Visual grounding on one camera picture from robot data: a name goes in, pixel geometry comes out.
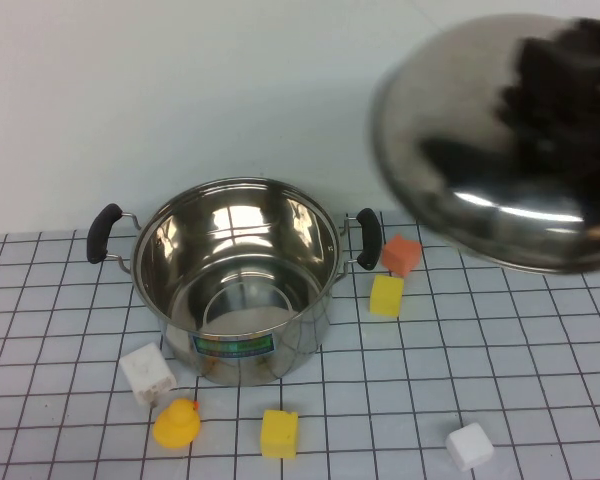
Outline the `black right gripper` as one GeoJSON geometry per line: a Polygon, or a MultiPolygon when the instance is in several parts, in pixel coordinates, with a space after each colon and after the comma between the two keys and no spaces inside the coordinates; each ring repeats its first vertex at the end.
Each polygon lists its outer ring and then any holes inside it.
{"type": "Polygon", "coordinates": [[[600,189],[600,20],[522,39],[515,71],[499,117],[516,136],[518,171],[600,189]]]}

